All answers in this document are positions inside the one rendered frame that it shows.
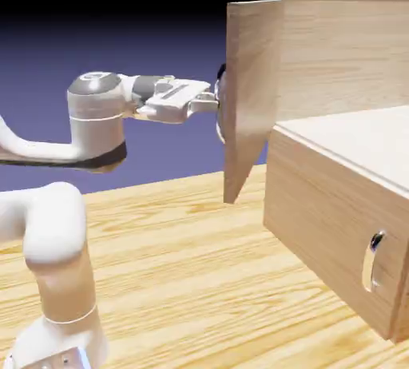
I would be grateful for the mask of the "light wood cabinet door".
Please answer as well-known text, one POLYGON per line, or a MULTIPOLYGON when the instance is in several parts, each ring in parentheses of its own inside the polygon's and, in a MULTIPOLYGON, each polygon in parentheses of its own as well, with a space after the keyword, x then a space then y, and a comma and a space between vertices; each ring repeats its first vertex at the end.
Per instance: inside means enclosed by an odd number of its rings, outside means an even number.
POLYGON ((257 162, 275 116, 284 2, 228 4, 224 73, 224 202, 232 204, 257 162))

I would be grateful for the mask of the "curved silver door handle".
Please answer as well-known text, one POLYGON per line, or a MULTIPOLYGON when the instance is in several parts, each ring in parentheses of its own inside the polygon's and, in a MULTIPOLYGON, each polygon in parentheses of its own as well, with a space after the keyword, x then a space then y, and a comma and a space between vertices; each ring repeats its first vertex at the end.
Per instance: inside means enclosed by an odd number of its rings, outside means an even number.
POLYGON ((216 83, 214 86, 215 98, 218 102, 218 110, 216 116, 216 131, 219 139, 224 144, 224 99, 225 99, 225 71, 226 63, 223 63, 217 73, 216 83))

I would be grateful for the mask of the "light wood cabinet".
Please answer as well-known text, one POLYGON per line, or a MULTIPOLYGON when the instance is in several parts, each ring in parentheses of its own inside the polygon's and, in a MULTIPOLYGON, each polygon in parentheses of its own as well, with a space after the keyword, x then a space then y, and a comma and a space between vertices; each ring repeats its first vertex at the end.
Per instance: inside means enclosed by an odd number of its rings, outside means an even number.
POLYGON ((409 199, 409 0, 282 0, 276 127, 409 199))

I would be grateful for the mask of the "light wood drawer front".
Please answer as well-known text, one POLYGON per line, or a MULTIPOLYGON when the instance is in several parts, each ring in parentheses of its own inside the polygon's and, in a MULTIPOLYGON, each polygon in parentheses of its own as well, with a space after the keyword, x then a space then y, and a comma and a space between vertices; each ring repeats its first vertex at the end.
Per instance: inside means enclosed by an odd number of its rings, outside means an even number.
POLYGON ((409 200, 280 130, 271 133, 264 225, 383 338, 409 339, 409 200), (374 278, 363 257, 379 230, 374 278))

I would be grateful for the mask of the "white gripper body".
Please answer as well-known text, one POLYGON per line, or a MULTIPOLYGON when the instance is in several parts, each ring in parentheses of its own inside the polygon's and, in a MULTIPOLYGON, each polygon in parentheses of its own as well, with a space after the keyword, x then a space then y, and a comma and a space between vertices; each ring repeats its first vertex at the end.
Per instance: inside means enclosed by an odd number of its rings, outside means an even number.
POLYGON ((189 117, 189 104, 210 89, 206 81, 163 77, 153 86, 153 95, 136 109, 136 119, 183 123, 189 117))

